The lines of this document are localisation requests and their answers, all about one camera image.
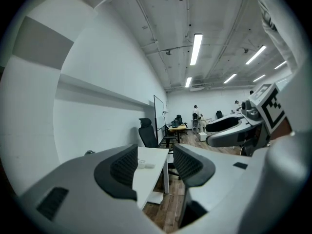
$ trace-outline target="cable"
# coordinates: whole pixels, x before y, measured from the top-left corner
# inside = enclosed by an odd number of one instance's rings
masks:
[[[170,195],[170,196],[184,196],[185,194],[178,194],[178,195],[173,195],[173,194],[164,194],[164,195]]]

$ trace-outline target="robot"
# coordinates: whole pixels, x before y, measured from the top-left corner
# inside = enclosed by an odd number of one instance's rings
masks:
[[[282,0],[261,1],[272,16],[288,15],[288,23],[280,22],[285,41],[289,29],[290,36],[297,36],[300,25]],[[242,103],[240,115],[206,127],[219,131],[209,137],[209,144],[242,144],[247,156],[174,147],[174,164],[186,186],[178,233],[263,233],[276,230],[290,214],[310,181],[312,166],[312,55],[302,39],[292,38],[295,57],[296,49],[307,52],[300,53],[300,68],[287,87],[278,91],[274,84],[265,84]],[[294,110],[298,102],[304,115]],[[285,117],[292,133],[261,148]],[[136,168],[136,145],[76,158],[42,178],[17,202],[46,233],[163,233],[136,205]]]

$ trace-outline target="ceiling light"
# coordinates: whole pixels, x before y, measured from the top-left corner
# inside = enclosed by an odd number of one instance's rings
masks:
[[[202,39],[203,39],[203,34],[195,34],[194,35],[193,52],[192,52],[192,58],[191,58],[191,64],[190,65],[196,64]]]
[[[185,87],[186,87],[186,88],[188,88],[188,87],[190,86],[191,80],[192,80],[192,77],[188,77],[188,78],[187,78],[186,84],[185,84]]]
[[[280,65],[278,65],[276,68],[274,69],[278,69],[279,67],[283,66],[286,63],[286,61],[284,61],[283,63],[281,63]]]
[[[253,82],[255,82],[255,81],[261,79],[262,77],[265,77],[265,75],[260,76],[259,78],[255,79]]]
[[[224,82],[224,84],[227,83],[228,81],[230,81],[231,79],[233,79],[236,75],[237,75],[237,74],[232,74],[231,77],[228,78],[228,79]]]
[[[248,62],[246,62],[246,64],[248,65],[248,64],[251,63],[254,59],[256,59],[256,57],[257,57],[258,55],[260,55],[261,52],[262,52],[263,50],[265,50],[265,48],[266,48],[266,46],[263,45],[263,46],[258,50],[258,52],[255,53],[255,55],[254,55],[253,57],[251,57],[251,58],[249,59]]]

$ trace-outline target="ceiling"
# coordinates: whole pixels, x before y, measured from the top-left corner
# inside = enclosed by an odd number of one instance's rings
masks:
[[[257,0],[113,0],[111,5],[166,91],[183,89],[187,77],[193,87],[254,86],[254,79],[274,73],[284,61],[262,28]],[[195,33],[202,33],[203,41],[190,66]],[[265,51],[246,65],[262,45]],[[237,76],[223,84],[233,73]]]

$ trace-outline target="wooden floor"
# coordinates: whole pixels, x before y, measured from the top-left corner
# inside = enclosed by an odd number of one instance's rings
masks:
[[[197,135],[191,130],[188,130],[187,133],[187,135],[181,134],[180,143],[220,153],[236,155],[239,155],[240,153],[239,147],[236,147],[235,149],[232,147],[211,147],[205,141],[199,141]],[[184,199],[184,188],[182,180],[178,180],[177,176],[169,175],[169,194],[178,196],[164,195],[164,199],[160,205],[147,203],[143,209],[143,212],[166,233],[172,233],[178,230],[178,221]],[[162,177],[159,178],[154,191],[163,192]]]

